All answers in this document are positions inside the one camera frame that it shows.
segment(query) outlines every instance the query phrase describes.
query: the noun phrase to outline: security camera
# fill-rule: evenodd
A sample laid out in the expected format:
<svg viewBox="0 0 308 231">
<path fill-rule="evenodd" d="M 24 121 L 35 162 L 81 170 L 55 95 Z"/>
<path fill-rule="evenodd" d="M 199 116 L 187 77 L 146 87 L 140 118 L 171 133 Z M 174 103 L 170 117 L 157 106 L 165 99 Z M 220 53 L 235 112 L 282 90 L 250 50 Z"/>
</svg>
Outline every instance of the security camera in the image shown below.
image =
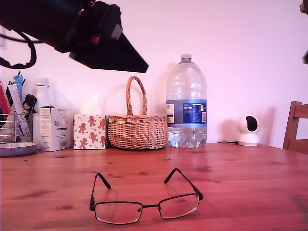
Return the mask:
<svg viewBox="0 0 308 231">
<path fill-rule="evenodd" d="M 253 116 L 245 116 L 239 120 L 239 131 L 241 136 L 238 140 L 239 145 L 242 146 L 257 146 L 259 138 L 255 134 L 258 130 L 259 121 Z"/>
</svg>

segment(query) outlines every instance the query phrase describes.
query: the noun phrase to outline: glasses temple arm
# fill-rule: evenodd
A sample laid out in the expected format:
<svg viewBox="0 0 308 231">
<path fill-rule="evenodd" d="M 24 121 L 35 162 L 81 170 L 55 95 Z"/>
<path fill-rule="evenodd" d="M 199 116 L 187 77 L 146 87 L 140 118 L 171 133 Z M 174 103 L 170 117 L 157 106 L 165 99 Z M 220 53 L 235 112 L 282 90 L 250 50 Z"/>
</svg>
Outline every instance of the glasses temple arm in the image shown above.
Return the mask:
<svg viewBox="0 0 308 231">
<path fill-rule="evenodd" d="M 90 210 L 94 211 L 95 208 L 95 200 L 94 200 L 94 189 L 95 189 L 95 183 L 96 183 L 96 178 L 100 177 L 101 180 L 103 181 L 104 185 L 106 186 L 106 188 L 111 189 L 111 185 L 108 183 L 108 181 L 104 178 L 104 176 L 101 173 L 96 173 L 95 175 L 95 180 L 94 180 L 94 185 L 93 185 L 93 189 L 92 189 L 92 193 L 91 193 L 91 199 L 90 199 Z"/>
<path fill-rule="evenodd" d="M 167 184 L 168 181 L 171 179 L 171 177 L 173 176 L 173 174 L 176 171 L 179 172 L 188 181 L 188 183 L 190 183 L 190 185 L 192 186 L 195 193 L 197 193 L 199 195 L 199 199 L 202 200 L 203 199 L 202 193 L 199 191 L 199 189 L 197 189 L 197 187 L 189 179 L 187 179 L 187 177 L 178 168 L 175 168 L 175 169 L 172 170 L 172 172 L 169 174 L 169 176 L 167 176 L 167 178 L 165 179 L 164 183 Z"/>
</svg>

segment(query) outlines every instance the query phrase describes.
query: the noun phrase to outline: cardboard box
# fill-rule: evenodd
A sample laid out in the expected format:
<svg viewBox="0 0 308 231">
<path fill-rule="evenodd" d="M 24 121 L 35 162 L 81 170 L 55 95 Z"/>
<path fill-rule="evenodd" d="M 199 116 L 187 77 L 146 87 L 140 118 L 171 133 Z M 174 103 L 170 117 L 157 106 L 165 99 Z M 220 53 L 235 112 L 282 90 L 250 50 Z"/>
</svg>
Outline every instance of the cardboard box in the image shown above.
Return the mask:
<svg viewBox="0 0 308 231">
<path fill-rule="evenodd" d="M 105 149 L 106 121 L 105 115 L 74 115 L 74 149 Z"/>
<path fill-rule="evenodd" d="M 71 118 L 68 111 L 57 108 L 40 108 L 40 149 L 57 151 L 71 147 Z"/>
</svg>

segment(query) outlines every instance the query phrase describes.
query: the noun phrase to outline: eyeglasses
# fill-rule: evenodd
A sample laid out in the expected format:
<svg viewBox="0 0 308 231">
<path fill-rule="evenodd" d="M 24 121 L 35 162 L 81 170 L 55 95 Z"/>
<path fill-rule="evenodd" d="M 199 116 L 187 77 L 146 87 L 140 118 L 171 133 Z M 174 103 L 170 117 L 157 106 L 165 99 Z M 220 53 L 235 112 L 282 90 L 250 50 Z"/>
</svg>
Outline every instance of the eyeglasses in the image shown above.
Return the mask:
<svg viewBox="0 0 308 231">
<path fill-rule="evenodd" d="M 172 170 L 169 176 L 165 179 L 165 184 L 168 183 L 176 171 L 179 172 L 190 183 L 195 193 L 173 196 L 162 200 L 155 205 L 143 205 L 140 202 L 133 201 L 106 201 L 95 203 L 93 195 L 96 178 L 98 176 L 101 178 L 105 186 L 108 189 L 111 189 L 110 184 L 102 176 L 102 174 L 96 173 L 90 199 L 90 210 L 95 212 L 95 217 L 98 221 L 116 225 L 131 224 L 139 221 L 143 209 L 150 207 L 158 207 L 159 214 L 163 219 L 180 218 L 190 214 L 197 210 L 199 202 L 203 199 L 203 195 L 178 168 Z"/>
</svg>

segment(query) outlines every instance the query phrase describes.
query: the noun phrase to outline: blue label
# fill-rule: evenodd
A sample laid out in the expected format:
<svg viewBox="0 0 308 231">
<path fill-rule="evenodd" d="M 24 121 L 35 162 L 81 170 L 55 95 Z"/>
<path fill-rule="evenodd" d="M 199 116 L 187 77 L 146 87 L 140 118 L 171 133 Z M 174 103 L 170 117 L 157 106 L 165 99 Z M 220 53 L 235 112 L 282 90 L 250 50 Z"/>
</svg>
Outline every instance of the blue label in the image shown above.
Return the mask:
<svg viewBox="0 0 308 231">
<path fill-rule="evenodd" d="M 173 104 L 174 107 L 174 114 L 168 115 L 174 117 L 168 121 L 169 127 L 200 128 L 207 126 L 206 100 L 167 100 L 166 104 Z"/>
</svg>

